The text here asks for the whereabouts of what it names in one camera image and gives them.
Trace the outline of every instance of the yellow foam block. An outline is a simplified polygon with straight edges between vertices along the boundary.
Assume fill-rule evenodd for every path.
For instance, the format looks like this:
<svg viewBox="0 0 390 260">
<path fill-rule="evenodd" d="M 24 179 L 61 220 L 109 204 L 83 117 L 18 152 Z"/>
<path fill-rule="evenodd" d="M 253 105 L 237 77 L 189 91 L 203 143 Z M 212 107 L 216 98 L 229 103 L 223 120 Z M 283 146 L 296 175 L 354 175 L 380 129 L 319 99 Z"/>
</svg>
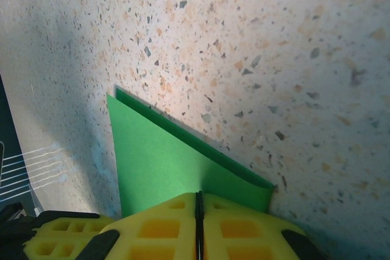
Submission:
<svg viewBox="0 0 390 260">
<path fill-rule="evenodd" d="M 106 260 L 194 260 L 195 193 L 186 193 L 105 227 L 119 239 Z"/>
<path fill-rule="evenodd" d="M 204 209 L 205 260 L 299 260 L 281 233 L 295 225 L 212 194 Z"/>
<path fill-rule="evenodd" d="M 113 219 L 61 217 L 34 229 L 37 233 L 25 243 L 29 260 L 74 260 L 87 243 Z"/>
<path fill-rule="evenodd" d="M 295 225 L 229 200 L 204 194 L 206 260 L 299 260 L 283 230 L 305 233 Z M 183 194 L 119 220 L 120 237 L 106 260 L 194 260 L 195 194 Z"/>
</svg>

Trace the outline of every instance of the speckled countertop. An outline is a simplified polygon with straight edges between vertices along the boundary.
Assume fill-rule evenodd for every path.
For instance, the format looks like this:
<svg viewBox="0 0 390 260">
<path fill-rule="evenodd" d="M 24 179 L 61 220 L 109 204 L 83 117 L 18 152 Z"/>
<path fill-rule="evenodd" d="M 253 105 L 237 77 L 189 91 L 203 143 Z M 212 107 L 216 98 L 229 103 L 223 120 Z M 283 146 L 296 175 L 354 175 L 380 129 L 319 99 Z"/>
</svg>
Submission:
<svg viewBox="0 0 390 260">
<path fill-rule="evenodd" d="M 119 85 L 277 184 L 333 259 L 382 259 L 389 34 L 390 0 L 0 0 L 0 70 L 46 209 L 120 215 Z"/>
</svg>

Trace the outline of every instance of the black plastic part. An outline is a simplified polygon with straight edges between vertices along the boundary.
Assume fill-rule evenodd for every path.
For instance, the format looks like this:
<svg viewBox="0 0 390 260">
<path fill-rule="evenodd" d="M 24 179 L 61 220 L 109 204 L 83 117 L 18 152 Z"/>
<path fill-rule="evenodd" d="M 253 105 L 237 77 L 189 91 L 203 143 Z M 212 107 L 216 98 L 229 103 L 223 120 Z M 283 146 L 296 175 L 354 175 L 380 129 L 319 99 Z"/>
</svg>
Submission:
<svg viewBox="0 0 390 260">
<path fill-rule="evenodd" d="M 326 260 L 306 236 L 291 230 L 283 230 L 282 235 L 300 260 Z"/>
<path fill-rule="evenodd" d="M 96 213 L 74 213 L 72 211 L 43 211 L 35 221 L 35 228 L 41 227 L 46 222 L 51 222 L 52 220 L 59 219 L 61 217 L 70 217 L 78 219 L 98 219 L 100 215 Z"/>
<path fill-rule="evenodd" d="M 202 191 L 196 193 L 195 197 L 195 241 L 196 241 L 196 259 L 203 260 L 204 258 L 204 228 L 203 220 L 205 218 L 205 211 L 203 206 Z"/>
<path fill-rule="evenodd" d="M 120 233 L 117 230 L 109 230 L 98 234 L 85 246 L 76 257 L 76 260 L 104 260 L 115 245 L 119 235 Z"/>
<path fill-rule="evenodd" d="M 21 210 L 23 210 L 23 206 L 20 202 L 7 205 L 2 209 L 2 211 L 0 211 L 0 224 L 10 220 L 16 213 Z"/>
<path fill-rule="evenodd" d="M 0 223 L 0 260 L 28 260 L 24 254 L 24 243 L 37 233 L 34 228 L 62 217 L 98 219 L 96 213 L 74 213 L 70 211 L 44 211 L 38 217 L 24 216 Z"/>
</svg>

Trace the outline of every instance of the green paper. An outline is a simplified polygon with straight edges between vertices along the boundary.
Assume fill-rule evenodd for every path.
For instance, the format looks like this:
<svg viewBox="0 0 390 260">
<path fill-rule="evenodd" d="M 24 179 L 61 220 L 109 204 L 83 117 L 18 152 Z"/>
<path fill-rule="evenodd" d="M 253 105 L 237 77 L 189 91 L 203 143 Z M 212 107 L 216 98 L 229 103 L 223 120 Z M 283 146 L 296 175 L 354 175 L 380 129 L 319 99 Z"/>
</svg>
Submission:
<svg viewBox="0 0 390 260">
<path fill-rule="evenodd" d="M 107 99 L 123 217 L 199 190 L 267 210 L 270 182 L 120 89 Z"/>
</svg>

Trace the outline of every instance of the square hole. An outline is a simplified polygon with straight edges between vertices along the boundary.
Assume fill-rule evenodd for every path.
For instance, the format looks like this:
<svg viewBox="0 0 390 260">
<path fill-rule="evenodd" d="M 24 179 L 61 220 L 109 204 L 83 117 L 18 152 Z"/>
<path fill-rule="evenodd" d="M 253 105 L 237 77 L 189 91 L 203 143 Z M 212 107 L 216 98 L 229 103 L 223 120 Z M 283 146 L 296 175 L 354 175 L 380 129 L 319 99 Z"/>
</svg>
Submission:
<svg viewBox="0 0 390 260">
<path fill-rule="evenodd" d="M 70 222 L 57 222 L 52 227 L 53 231 L 66 231 L 69 228 Z"/>
<path fill-rule="evenodd" d="M 171 209 L 183 209 L 184 207 L 185 207 L 184 202 L 175 202 L 169 206 L 169 208 L 171 208 Z"/>
<path fill-rule="evenodd" d="M 82 233 L 85 228 L 85 222 L 73 222 L 68 231 L 72 231 L 73 233 Z"/>
<path fill-rule="evenodd" d="M 129 260 L 173 260 L 174 256 L 174 247 L 133 247 Z"/>
<path fill-rule="evenodd" d="M 222 236 L 227 238 L 259 237 L 260 232 L 254 222 L 249 220 L 225 220 L 221 222 Z"/>
<path fill-rule="evenodd" d="M 179 229 L 180 222 L 178 220 L 147 220 L 142 224 L 138 237 L 177 238 Z"/>
<path fill-rule="evenodd" d="M 40 256 L 49 256 L 53 252 L 56 245 L 57 243 L 55 242 L 39 243 L 35 252 Z"/>
<path fill-rule="evenodd" d="M 72 252 L 74 250 L 73 244 L 66 244 L 63 245 L 60 249 L 58 249 L 58 252 L 56 253 L 57 257 L 69 257 L 71 256 Z"/>
<path fill-rule="evenodd" d="M 97 232 L 100 232 L 100 231 L 103 230 L 106 226 L 107 226 L 107 224 L 104 223 L 104 222 L 92 222 L 92 223 L 91 223 L 91 227 L 90 227 L 90 231 L 97 231 Z"/>
<path fill-rule="evenodd" d="M 229 260 L 274 260 L 268 247 L 235 247 L 228 248 Z"/>
</svg>

